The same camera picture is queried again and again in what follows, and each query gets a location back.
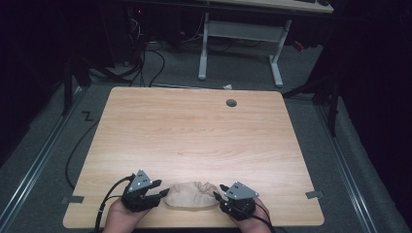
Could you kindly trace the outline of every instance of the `wire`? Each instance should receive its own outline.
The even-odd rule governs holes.
[[[120,198],[120,197],[121,197],[121,195],[110,196],[109,198],[107,198],[107,200],[112,199],[112,198],[115,198],[115,197]]]
[[[233,40],[232,40],[232,39],[221,38],[221,41],[223,41],[223,43],[220,43],[218,46],[223,45],[223,44],[225,43],[225,41],[227,41],[227,40],[228,40],[228,43],[227,43],[226,48],[224,48],[224,49],[222,49],[222,50],[212,50],[212,49],[208,46],[208,50],[210,50],[210,51],[215,51],[215,52],[224,52],[224,51],[226,51],[226,50],[229,50],[229,49],[232,47],[232,45],[233,45]]]
[[[248,45],[246,43],[241,43],[241,42],[233,42],[233,45],[248,47],[248,48],[255,48],[255,47],[259,47],[259,46],[264,46],[266,44],[269,44],[269,42],[259,41],[259,42],[256,42],[254,45]]]
[[[132,21],[132,22],[135,23],[135,24],[134,24],[134,27],[131,29],[130,32],[133,32],[133,31],[136,29],[137,26],[139,26],[139,32],[140,32],[140,24],[139,24],[139,22],[137,22],[134,18],[131,18],[130,21]]]
[[[201,43],[201,42],[196,43],[194,46],[188,46],[189,43],[196,42],[196,41],[198,41],[199,39],[202,39],[202,37],[199,37],[199,38],[197,38],[197,39],[195,39],[195,40],[192,40],[192,41],[190,41],[190,42],[181,43],[181,46],[183,46],[183,47],[185,47],[185,48],[189,48],[189,49],[199,48],[199,47],[202,46],[202,43]]]
[[[263,218],[262,218],[262,217],[260,217],[260,216],[254,216],[254,215],[251,215],[251,217],[252,217],[252,218],[255,218],[255,219],[257,219],[257,220],[262,221],[264,224],[266,224],[266,225],[267,225],[267,227],[269,227],[270,232],[272,232],[272,233],[276,233],[276,232],[275,232],[275,228],[273,228],[272,224],[271,224],[269,221],[267,221],[267,220],[263,219]]]
[[[258,204],[258,203],[255,203],[257,206],[259,206],[263,211],[264,211],[264,213],[266,214],[266,216],[267,216],[267,219],[269,219],[269,222],[267,222],[266,220],[264,220],[265,221],[265,224],[267,225],[267,226],[269,226],[269,229],[271,230],[271,232],[275,232],[274,230],[272,231],[272,229],[273,229],[273,224],[272,224],[272,221],[270,220],[270,215],[269,215],[269,213],[260,205],[260,204]],[[288,233],[288,231],[287,230],[285,230],[285,228],[283,228],[283,227],[278,227],[278,229],[280,229],[281,231],[283,231],[283,232],[285,232],[285,233]]]
[[[199,37],[197,37],[197,38],[195,38],[195,37],[199,34],[200,28],[202,28],[202,22],[203,22],[203,18],[204,18],[204,17],[205,17],[205,14],[203,13],[203,14],[202,14],[202,17],[200,18],[199,26],[197,27],[197,30],[196,30],[196,32],[194,33],[194,35],[193,35],[192,37],[190,37],[189,39],[185,40],[185,41],[181,41],[182,44],[183,44],[183,43],[186,43],[186,42],[191,42],[191,41],[195,41],[195,40],[198,40],[198,39],[200,39],[200,38],[203,38],[203,36],[199,36]]]
[[[143,66],[142,66],[142,70],[140,71],[140,82],[139,82],[140,87],[145,87],[146,86],[145,78],[143,78],[143,67],[145,66],[145,63],[146,63],[146,47],[143,50]]]
[[[142,73],[143,70],[143,66],[145,65],[145,59],[140,58],[139,57],[139,63],[141,64],[139,67],[139,70],[136,72],[136,75],[131,79],[129,86],[133,86],[134,80],[136,80],[136,78],[139,76],[139,74]]]
[[[98,123],[99,121],[100,121],[100,119],[98,119],[96,122],[94,122],[94,123],[90,126],[90,128],[86,131],[86,133],[82,136],[82,138],[81,138],[81,139],[77,142],[77,144],[74,146],[74,148],[73,148],[72,151],[70,152],[69,158],[67,159],[66,168],[65,168],[65,170],[64,170],[64,174],[65,174],[67,183],[70,185],[70,187],[71,187],[73,190],[75,189],[75,186],[73,185],[73,183],[70,181],[70,178],[69,178],[69,164],[70,164],[70,161],[72,160],[73,154],[75,153],[76,149],[78,148],[78,146],[80,145],[80,143],[82,142],[82,140],[83,140],[83,139],[86,137],[86,135],[91,131],[91,129],[94,128],[94,126],[97,125],[97,123]]]
[[[136,38],[136,43],[137,43],[137,42],[139,41],[140,33],[141,33],[141,31],[140,31],[140,24],[139,24],[139,22],[137,22],[137,21],[134,20],[133,18],[132,18],[131,20],[136,23],[136,26],[139,26],[139,31],[137,32],[137,38]]]
[[[130,182],[131,182],[131,181],[134,179],[134,177],[135,177],[135,175],[131,175],[131,176],[129,176],[129,177],[125,177],[125,178],[121,179],[120,181],[116,182],[116,183],[112,186],[112,188],[110,188],[110,190],[107,192],[105,198],[103,199],[102,204],[100,205],[99,211],[97,212],[96,222],[95,222],[95,224],[94,224],[94,232],[95,232],[95,233],[99,232],[100,221],[101,221],[101,218],[102,218],[102,216],[103,216],[103,211],[104,211],[104,208],[106,207],[106,202],[107,202],[107,200],[109,200],[110,198],[116,197],[116,196],[110,196],[110,194],[112,194],[113,190],[115,190],[115,188],[116,188],[119,184],[121,184],[121,183],[123,183],[123,182],[126,182],[126,181],[130,181]]]
[[[163,71],[164,65],[165,65],[165,63],[166,63],[166,61],[164,60],[164,57],[163,57],[160,53],[158,53],[158,52],[155,51],[155,50],[151,50],[151,52],[154,52],[154,53],[156,53],[157,55],[159,55],[160,58],[163,60],[163,64],[161,65],[160,71],[158,71],[158,73],[152,78],[151,82],[149,83],[149,87],[152,87],[152,84],[154,83],[155,79],[160,75],[160,73]]]

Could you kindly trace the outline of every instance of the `gray carpet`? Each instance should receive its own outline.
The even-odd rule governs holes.
[[[263,44],[252,49],[244,46],[232,46],[225,52],[211,51],[208,78],[201,82],[197,79],[200,48],[180,47],[174,49],[164,45],[158,52],[164,56],[166,63],[164,70],[155,80],[154,86],[168,84],[221,89],[224,85],[231,84],[233,89],[286,92],[306,82],[310,70],[322,51],[322,48],[314,48],[299,52],[294,48],[285,47],[279,60],[284,79],[284,87],[280,89],[274,86],[266,57],[272,46],[271,44]],[[148,50],[155,48],[159,48],[159,44],[151,45]],[[225,45],[211,46],[211,49],[223,50]],[[143,72],[146,85],[151,77],[159,71],[161,65],[161,58],[157,54],[146,52]],[[119,66],[115,71],[121,72],[124,69],[126,68]],[[116,85],[118,84],[107,80],[93,79],[93,85],[86,90],[85,96],[68,119],[61,136],[51,151],[48,163],[35,182],[8,232],[90,231],[90,229],[66,229],[62,225],[67,204],[62,204],[61,200],[72,193],[72,189],[65,180],[64,169],[70,152],[94,123],[94,121],[85,121],[86,115],[83,111],[90,112],[89,117],[98,120],[111,88]],[[136,79],[134,86],[139,85],[139,79]],[[351,197],[348,195],[347,188],[339,173],[334,150],[327,131],[325,131],[325,123],[320,118],[317,107],[312,105],[308,97],[310,95],[298,95],[293,99],[286,99],[286,104],[314,187],[325,195],[320,199],[325,223],[317,227],[285,227],[284,229],[291,233],[363,232]],[[63,91],[61,88],[53,96],[48,106],[33,120],[29,132],[13,156],[1,168],[0,208],[2,210],[7,206],[19,182],[23,179],[59,120],[62,99]],[[377,231],[410,232],[367,159],[342,102],[339,105],[336,129],[340,148],[359,184],[368,210],[374,218]],[[81,172],[93,134],[94,129],[82,140],[70,162],[69,177],[73,183],[76,183]],[[206,230],[170,229],[158,232],[203,231]]]

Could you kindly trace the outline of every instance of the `crumpled cloth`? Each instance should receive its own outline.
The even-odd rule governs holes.
[[[172,207],[205,208],[219,203],[215,199],[214,191],[220,193],[219,189],[211,183],[176,183],[170,187],[164,201]]]

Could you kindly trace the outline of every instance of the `table top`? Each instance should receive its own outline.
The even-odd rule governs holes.
[[[237,105],[226,105],[228,99]],[[282,95],[275,91],[115,87],[63,223],[92,228],[104,196],[143,169],[160,187],[239,181],[257,191],[274,225],[321,225],[322,210]],[[121,195],[120,185],[113,195]],[[106,221],[102,217],[101,225]],[[233,227],[218,205],[185,210],[164,201],[138,227]]]
[[[318,2],[307,3],[295,0],[209,0],[227,4],[250,5],[254,7],[276,8],[284,10],[302,11],[310,13],[333,13],[333,8],[322,6]]]

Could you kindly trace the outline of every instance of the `person's arm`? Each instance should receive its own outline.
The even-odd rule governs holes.
[[[130,233],[149,211],[132,213],[118,199],[110,206],[103,233]]]
[[[267,208],[263,205],[260,199],[255,198],[255,203],[257,204],[257,208],[254,212],[254,216],[258,216],[270,222],[269,216],[270,213]],[[233,217],[230,218],[242,231],[242,233],[271,233],[271,229],[269,228],[266,223],[263,221],[256,219],[256,218],[248,218],[245,220],[238,221]]]

